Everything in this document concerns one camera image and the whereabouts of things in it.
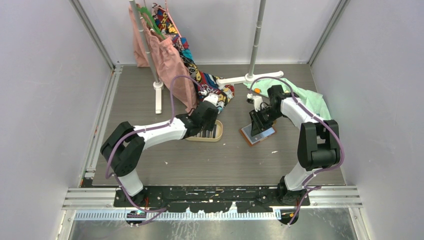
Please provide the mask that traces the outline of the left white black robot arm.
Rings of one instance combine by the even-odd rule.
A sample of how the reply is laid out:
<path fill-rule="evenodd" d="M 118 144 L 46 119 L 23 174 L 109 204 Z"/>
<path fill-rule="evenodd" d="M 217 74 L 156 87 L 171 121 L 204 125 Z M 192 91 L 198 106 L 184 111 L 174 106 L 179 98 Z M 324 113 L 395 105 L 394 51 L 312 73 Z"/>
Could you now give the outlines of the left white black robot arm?
<path fill-rule="evenodd" d="M 191 114 L 178 114 L 168 121 L 147 126 L 133 126 L 128 121 L 120 123 L 101 146 L 100 153 L 125 189 L 126 200 L 135 207 L 146 200 L 145 187 L 136 170 L 144 150 L 194 137 L 202 130 L 212 131 L 218 112 L 216 104 L 205 100 Z"/>

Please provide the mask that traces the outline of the brown leather card holder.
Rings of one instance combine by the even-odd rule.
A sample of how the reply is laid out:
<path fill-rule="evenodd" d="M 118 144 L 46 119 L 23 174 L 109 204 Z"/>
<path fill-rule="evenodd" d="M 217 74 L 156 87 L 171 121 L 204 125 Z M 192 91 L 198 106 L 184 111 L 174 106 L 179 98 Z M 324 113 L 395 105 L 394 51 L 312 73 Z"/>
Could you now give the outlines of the brown leather card holder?
<path fill-rule="evenodd" d="M 270 136 L 274 135 L 277 131 L 274 127 L 271 127 L 259 134 L 251 135 L 252 132 L 252 124 L 249 124 L 247 126 L 242 127 L 239 129 L 239 133 L 243 137 L 243 139 L 246 141 L 246 143 L 252 147 L 265 139 L 269 138 Z"/>

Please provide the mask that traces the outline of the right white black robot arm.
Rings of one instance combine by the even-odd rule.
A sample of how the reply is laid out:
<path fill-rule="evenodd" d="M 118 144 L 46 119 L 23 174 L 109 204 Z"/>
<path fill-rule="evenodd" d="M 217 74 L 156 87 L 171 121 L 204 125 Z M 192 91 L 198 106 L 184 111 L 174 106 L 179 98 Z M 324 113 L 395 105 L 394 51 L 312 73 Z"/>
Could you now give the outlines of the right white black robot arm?
<path fill-rule="evenodd" d="M 282 86 L 273 85 L 268 90 L 269 103 L 261 96 L 247 94 L 247 102 L 254 109 L 249 112 L 251 128 L 249 137 L 259 137 L 273 128 L 274 122 L 284 117 L 299 129 L 297 164 L 283 176 L 275 197 L 283 205 L 291 205 L 306 193 L 307 184 L 321 170 L 329 169 L 341 161 L 339 126 L 334 120 L 324 120 L 313 114 L 293 92 L 284 92 Z"/>

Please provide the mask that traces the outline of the beige oval card tray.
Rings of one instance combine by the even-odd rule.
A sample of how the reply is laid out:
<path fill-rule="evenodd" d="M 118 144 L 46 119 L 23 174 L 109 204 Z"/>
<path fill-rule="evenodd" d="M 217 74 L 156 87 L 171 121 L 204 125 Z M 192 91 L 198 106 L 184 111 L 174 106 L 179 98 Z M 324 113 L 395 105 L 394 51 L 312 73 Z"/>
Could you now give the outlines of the beige oval card tray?
<path fill-rule="evenodd" d="M 186 140 L 194 142 L 218 142 L 223 135 L 223 124 L 221 121 L 216 120 L 212 130 L 202 129 L 197 135 L 190 136 Z"/>

